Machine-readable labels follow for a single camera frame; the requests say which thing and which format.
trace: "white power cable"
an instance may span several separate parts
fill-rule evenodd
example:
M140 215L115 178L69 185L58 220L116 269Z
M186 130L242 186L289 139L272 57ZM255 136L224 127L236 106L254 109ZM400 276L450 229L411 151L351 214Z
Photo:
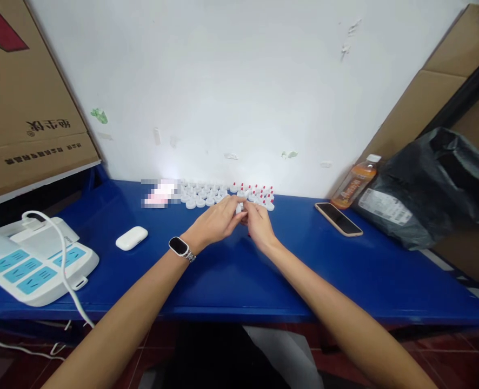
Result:
M36 352L30 351L30 350L27 350L27 349L24 348L24 347L9 346L9 345L6 345L6 344L4 344L4 343L0 343L0 347L3 347L3 348L11 348L11 349L13 349L13 350L20 350L20 351L23 351L24 353L27 353L27 354L30 354L30 355L37 355L37 356L45 357L45 358L48 358L48 359L59 359L59 360L65 361L65 359L62 358L62 357L51 357L50 355L47 355L47 354L36 353Z
M63 280L63 285L65 285L66 287L66 290L70 293L70 295L72 296L72 300L74 300L74 304L76 305L76 308L77 308L77 311L79 312L79 314L83 317L83 319L90 325L90 327L94 328L95 327L95 324L93 321L90 320L90 318L88 317L88 315L86 314L86 312L84 312L84 309L83 309L83 306L81 305L81 303L79 302L79 299L77 298L77 295L76 295L76 292L74 291L74 289L72 289L72 287L70 286L70 284L68 283L67 279L66 279L66 274L65 274L65 263L66 263L66 243L65 243L65 239L63 238L63 234L61 233L61 230L59 229L59 227L56 225L56 223L54 223L52 221L51 218L49 218L47 215L45 215L43 212L39 212L39 211L27 211L27 212L23 212L22 214L22 219L28 217L29 214L31 213L34 213L36 215L39 215L41 216L43 219L45 219L46 221L48 221L50 223L50 225L56 230L56 232L58 233L59 235L59 239L61 241L61 251L62 251L62 259L61 259L61 278Z

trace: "metal watch strap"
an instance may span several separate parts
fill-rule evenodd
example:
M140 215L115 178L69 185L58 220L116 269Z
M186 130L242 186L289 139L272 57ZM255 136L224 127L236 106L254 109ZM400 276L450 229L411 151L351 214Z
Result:
M187 259L189 263L192 263L196 259L196 255L192 253L191 249L189 248L189 245L187 246L187 248L188 248L187 254L184 255L183 257Z

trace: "blue table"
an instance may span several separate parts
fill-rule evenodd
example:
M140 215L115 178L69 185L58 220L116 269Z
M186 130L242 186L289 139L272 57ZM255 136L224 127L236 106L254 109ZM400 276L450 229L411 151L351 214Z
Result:
M59 215L101 261L78 296L100 319L207 208L141 208L149 185L107 181ZM339 234L314 209L319 199L276 196L270 218L281 242L383 324L479 325L479 300L419 252L402 249L356 213L364 231ZM134 226L149 236L124 252L115 240ZM298 294L239 226L189 266L161 311L168 319L297 322L314 319ZM79 319L70 297L28 307L0 288L0 319Z

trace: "blue button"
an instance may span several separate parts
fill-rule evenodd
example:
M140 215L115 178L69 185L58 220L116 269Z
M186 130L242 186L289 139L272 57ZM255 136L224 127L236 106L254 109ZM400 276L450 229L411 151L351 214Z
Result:
M72 250L68 251L66 253L66 262L65 262L65 268L73 264L75 261L80 259L83 255L85 255L86 252L84 250L81 250L79 247L74 247ZM63 259L63 256L59 256L58 258L54 259L54 265L57 265L61 267L61 260Z
M31 294L47 281L50 281L57 274L48 266L39 269L36 273L32 274L29 278L20 282L16 287L25 294Z
M22 263L20 266L17 266L13 270L8 271L3 276L10 282L15 283L16 281L22 279L27 274L36 270L41 266L41 262L36 258L31 258L27 262Z
M22 261L29 255L23 250L17 250L12 254L9 254L6 257L0 259L0 273L7 270L10 267L13 267L18 262Z

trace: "white bottle cap on drink bottle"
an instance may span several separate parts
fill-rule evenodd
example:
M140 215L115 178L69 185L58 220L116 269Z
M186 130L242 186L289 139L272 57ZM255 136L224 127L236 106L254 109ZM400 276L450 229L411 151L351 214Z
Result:
M369 162L377 163L382 157L377 154L370 154L366 158Z

